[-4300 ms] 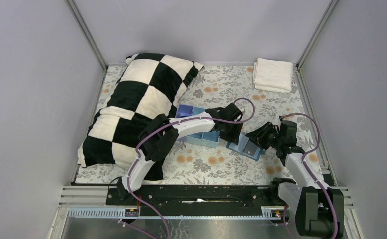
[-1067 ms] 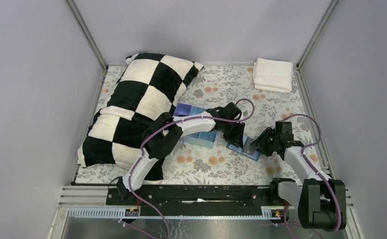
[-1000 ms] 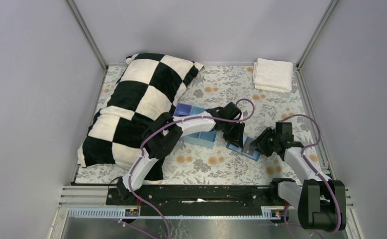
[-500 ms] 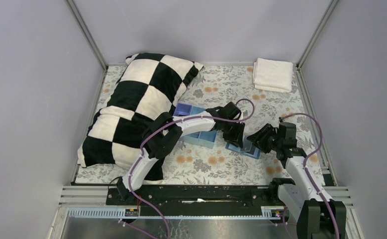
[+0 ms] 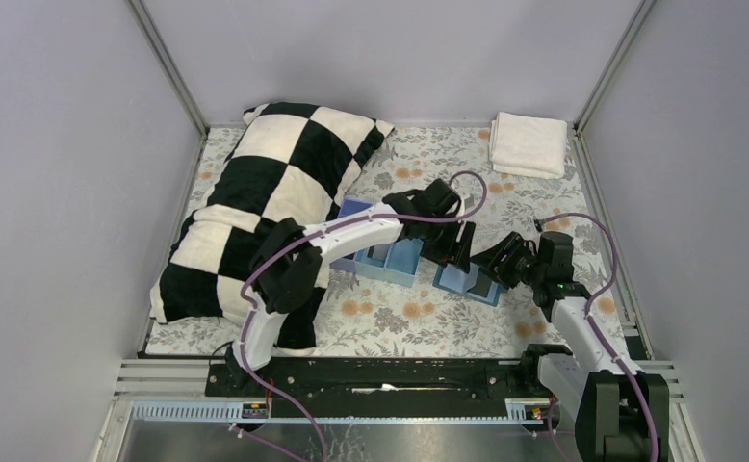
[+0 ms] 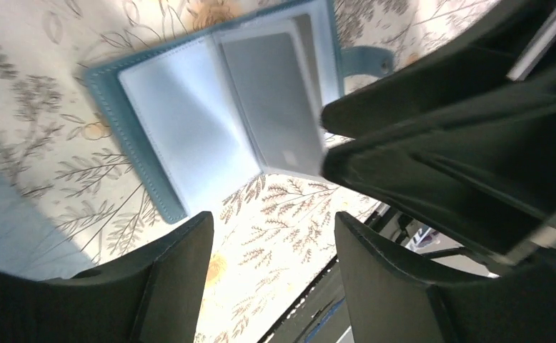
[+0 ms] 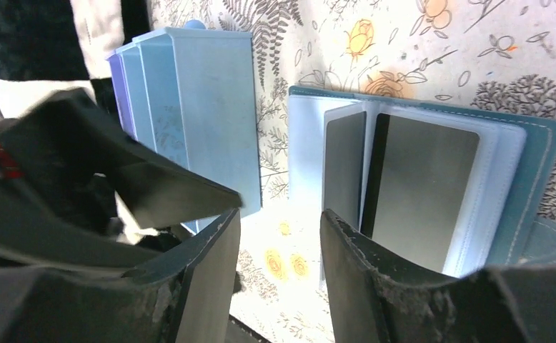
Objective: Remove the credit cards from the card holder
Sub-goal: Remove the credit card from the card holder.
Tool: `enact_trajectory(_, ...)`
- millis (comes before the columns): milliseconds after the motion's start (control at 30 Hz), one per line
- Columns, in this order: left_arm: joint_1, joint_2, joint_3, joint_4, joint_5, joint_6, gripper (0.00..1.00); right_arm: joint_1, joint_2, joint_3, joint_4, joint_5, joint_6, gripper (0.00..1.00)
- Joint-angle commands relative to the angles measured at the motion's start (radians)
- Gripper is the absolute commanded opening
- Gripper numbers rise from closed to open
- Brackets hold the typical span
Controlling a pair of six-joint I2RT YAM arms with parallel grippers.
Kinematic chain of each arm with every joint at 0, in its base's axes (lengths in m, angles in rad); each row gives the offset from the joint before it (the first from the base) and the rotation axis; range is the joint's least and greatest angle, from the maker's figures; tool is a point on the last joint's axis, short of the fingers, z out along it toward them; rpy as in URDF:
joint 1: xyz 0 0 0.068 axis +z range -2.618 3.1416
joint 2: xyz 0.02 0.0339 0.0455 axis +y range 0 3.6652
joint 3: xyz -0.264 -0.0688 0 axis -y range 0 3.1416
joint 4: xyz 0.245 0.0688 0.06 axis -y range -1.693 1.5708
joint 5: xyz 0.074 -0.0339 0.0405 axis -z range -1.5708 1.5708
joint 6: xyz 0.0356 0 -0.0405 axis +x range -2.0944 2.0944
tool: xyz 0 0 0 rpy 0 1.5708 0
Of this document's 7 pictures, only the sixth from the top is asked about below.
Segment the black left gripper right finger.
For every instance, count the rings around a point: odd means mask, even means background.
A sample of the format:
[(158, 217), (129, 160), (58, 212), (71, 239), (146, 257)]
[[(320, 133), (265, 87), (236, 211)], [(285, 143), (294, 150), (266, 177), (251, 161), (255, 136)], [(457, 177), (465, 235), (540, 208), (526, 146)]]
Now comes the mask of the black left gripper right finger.
[(346, 212), (334, 224), (356, 342), (556, 342), (556, 255), (482, 277), (412, 252)]

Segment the dark grey credit card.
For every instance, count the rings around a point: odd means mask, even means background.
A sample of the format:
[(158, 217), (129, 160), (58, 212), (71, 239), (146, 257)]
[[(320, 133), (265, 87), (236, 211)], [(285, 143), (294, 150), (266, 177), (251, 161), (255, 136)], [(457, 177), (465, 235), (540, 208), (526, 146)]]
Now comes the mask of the dark grey credit card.
[(324, 149), (301, 41), (233, 32), (221, 47), (262, 169), (318, 177)]

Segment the teal card holder wallet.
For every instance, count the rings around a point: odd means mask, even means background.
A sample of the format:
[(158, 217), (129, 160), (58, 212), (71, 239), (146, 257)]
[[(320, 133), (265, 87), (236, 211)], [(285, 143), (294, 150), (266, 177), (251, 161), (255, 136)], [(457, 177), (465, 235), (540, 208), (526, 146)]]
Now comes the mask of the teal card holder wallet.
[[(244, 119), (221, 39), (233, 32), (292, 32), (302, 43), (309, 84), (322, 108), (344, 95), (348, 76), (394, 71), (391, 51), (339, 44), (332, 1), (287, 1), (93, 66), (84, 81), (163, 219), (209, 211), (264, 174)], [(320, 180), (316, 178), (294, 177)]]

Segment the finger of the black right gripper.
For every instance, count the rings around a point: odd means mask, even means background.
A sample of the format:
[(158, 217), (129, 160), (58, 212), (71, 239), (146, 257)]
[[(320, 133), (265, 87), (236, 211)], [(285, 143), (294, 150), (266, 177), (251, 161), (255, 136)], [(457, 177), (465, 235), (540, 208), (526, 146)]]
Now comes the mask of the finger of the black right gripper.
[(420, 118), (517, 113), (556, 102), (556, 1), (501, 1), (457, 38), (327, 105), (322, 123), (359, 138)]
[(384, 129), (322, 171), (500, 264), (556, 249), (556, 109)]

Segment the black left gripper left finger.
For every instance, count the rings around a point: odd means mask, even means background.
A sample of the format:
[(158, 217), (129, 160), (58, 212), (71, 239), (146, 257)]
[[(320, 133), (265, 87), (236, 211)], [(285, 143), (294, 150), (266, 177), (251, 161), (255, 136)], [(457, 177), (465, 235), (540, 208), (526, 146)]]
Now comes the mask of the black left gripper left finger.
[(0, 342), (193, 342), (212, 213), (70, 279), (0, 272)]

